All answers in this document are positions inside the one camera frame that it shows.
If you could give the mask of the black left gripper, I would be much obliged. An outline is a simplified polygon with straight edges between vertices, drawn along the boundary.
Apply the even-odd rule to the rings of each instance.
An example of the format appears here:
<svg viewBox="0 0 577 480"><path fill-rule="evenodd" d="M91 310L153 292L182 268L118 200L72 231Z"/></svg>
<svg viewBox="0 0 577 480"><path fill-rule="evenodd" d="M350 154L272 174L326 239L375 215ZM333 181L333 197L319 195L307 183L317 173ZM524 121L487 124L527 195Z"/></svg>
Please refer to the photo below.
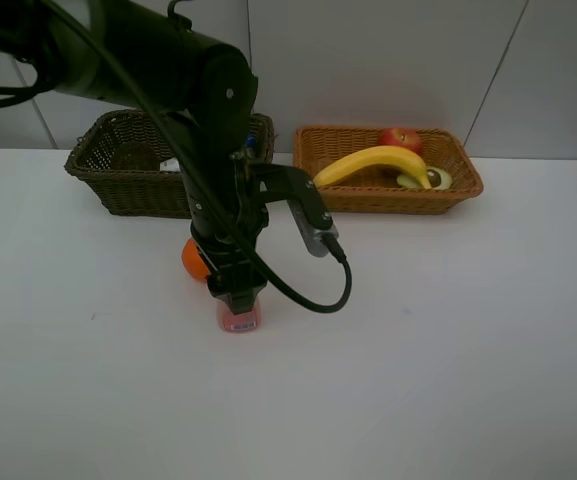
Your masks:
<svg viewBox="0 0 577 480"><path fill-rule="evenodd" d="M251 312L267 280L236 243L219 241L208 231L208 225L196 221L190 230L210 270L207 285L211 295L234 315Z"/></svg>

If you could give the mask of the dark green left robot arm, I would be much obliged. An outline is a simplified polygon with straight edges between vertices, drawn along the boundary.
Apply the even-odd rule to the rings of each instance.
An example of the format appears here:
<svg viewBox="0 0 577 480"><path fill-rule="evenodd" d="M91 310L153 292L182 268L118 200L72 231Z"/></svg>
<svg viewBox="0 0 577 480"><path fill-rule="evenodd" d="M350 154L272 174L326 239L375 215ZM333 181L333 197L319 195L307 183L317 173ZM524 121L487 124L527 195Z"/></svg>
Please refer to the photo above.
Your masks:
<svg viewBox="0 0 577 480"><path fill-rule="evenodd" d="M248 209L243 154L258 87L243 53L131 1L0 1L0 52L36 73L31 85L0 86L0 108L54 90L151 117L180 162L210 293L249 312L265 279L247 256L258 229L234 233Z"/></svg>

